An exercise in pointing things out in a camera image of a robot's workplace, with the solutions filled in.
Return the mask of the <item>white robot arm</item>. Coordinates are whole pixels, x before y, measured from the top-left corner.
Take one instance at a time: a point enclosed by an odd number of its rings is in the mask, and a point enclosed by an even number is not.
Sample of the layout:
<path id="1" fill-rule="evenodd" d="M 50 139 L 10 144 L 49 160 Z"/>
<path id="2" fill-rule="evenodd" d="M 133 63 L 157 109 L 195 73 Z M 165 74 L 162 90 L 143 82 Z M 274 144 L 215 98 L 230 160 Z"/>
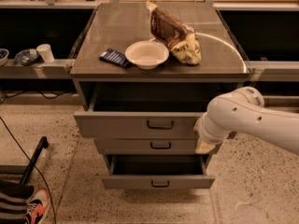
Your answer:
<path id="1" fill-rule="evenodd" d="M 197 154 L 207 154 L 230 132 L 246 133 L 299 154 L 299 115 L 264 108 L 264 99 L 253 87 L 244 87 L 213 98 L 195 122 Z"/>

